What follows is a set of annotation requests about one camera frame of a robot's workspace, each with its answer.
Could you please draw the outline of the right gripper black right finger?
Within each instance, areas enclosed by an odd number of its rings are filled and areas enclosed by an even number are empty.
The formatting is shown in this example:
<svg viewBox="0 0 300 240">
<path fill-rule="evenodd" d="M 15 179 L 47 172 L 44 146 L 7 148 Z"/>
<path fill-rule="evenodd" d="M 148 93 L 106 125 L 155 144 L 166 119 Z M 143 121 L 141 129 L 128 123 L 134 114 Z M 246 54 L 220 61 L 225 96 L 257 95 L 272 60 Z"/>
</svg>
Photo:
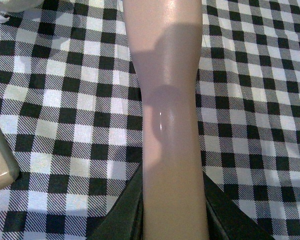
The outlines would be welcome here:
<svg viewBox="0 0 300 240">
<path fill-rule="evenodd" d="M 203 175 L 211 240 L 272 240 L 206 175 Z"/>
</svg>

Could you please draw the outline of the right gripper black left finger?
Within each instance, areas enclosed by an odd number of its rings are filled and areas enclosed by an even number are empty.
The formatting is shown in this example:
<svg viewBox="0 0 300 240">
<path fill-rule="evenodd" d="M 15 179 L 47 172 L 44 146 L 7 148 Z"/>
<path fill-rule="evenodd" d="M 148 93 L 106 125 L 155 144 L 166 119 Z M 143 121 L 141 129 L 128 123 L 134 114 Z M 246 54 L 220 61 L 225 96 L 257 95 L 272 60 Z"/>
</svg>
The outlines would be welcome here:
<svg viewBox="0 0 300 240">
<path fill-rule="evenodd" d="M 143 170 L 140 165 L 100 225 L 92 240 L 141 240 L 143 238 Z"/>
</svg>

